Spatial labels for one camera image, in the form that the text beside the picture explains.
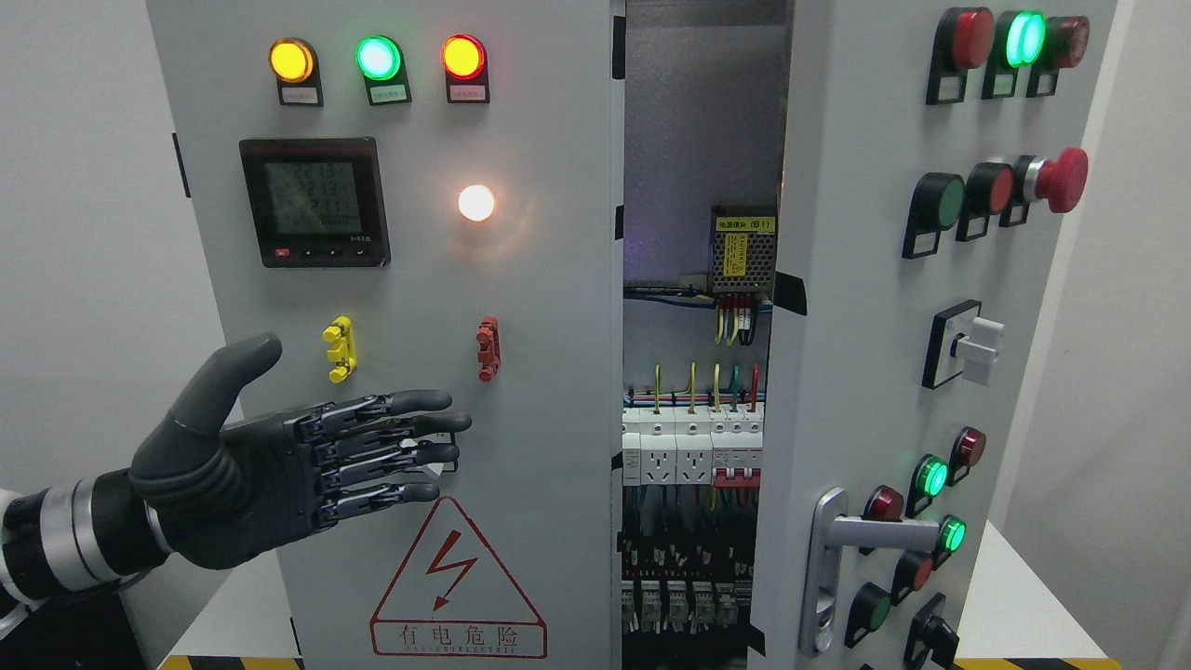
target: glowing white light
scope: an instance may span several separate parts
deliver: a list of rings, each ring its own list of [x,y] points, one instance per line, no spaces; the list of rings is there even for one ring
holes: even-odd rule
[[[468,220],[487,220],[495,208],[497,196],[482,183],[473,183],[459,192],[459,213]]]

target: robotic hand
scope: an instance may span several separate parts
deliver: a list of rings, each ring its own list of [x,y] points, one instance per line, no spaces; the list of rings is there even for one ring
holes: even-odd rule
[[[36,608],[104,589],[172,551],[202,568],[233,568],[343,519],[438,497],[429,483],[349,487],[457,462],[455,433],[472,419],[439,412],[451,403],[442,392],[364,396],[224,427],[239,392],[280,357],[272,333],[212,355],[129,470],[32,496],[0,491],[0,610],[4,601]],[[401,417],[416,412],[425,414]]]

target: high voltage warning sign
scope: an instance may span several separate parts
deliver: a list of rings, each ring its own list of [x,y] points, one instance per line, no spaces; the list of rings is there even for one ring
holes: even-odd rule
[[[459,501],[430,509],[372,618],[380,656],[545,658],[545,621]]]

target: red indicator light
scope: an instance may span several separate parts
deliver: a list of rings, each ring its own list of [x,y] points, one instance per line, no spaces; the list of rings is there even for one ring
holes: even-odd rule
[[[1039,170],[1034,192],[1050,205],[1055,213],[1067,213],[1075,208],[1087,183],[1087,154],[1068,146],[1058,161],[1047,161]]]
[[[916,591],[922,590],[927,586],[927,581],[930,580],[930,574],[935,571],[935,559],[929,556],[922,561],[918,569],[913,572],[913,582],[911,582],[911,588]]]
[[[1055,17],[1047,24],[1047,40],[1054,50],[1054,67],[1078,65],[1087,52],[1087,38],[1092,32],[1087,17]]]
[[[863,518],[871,521],[899,521],[905,508],[905,496],[892,487],[881,484],[865,505]]]
[[[984,456],[984,447],[989,443],[989,437],[975,428],[966,427],[960,432],[955,442],[955,457],[960,465],[968,468],[980,463]]]
[[[985,7],[965,10],[952,33],[952,64],[955,69],[978,68],[989,60],[993,38],[992,12]]]
[[[443,67],[456,79],[480,76],[488,62],[484,44],[470,35],[453,35],[443,43]]]

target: yellow indicator light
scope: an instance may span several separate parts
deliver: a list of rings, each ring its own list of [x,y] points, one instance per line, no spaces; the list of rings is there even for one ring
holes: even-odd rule
[[[487,220],[495,209],[497,196],[482,183],[473,183],[459,193],[459,213],[468,220]]]
[[[443,43],[443,67],[459,79],[475,79],[487,64],[484,44],[470,35],[453,35]]]
[[[286,83],[301,83],[314,73],[314,50],[301,39],[283,37],[269,48],[269,67]]]

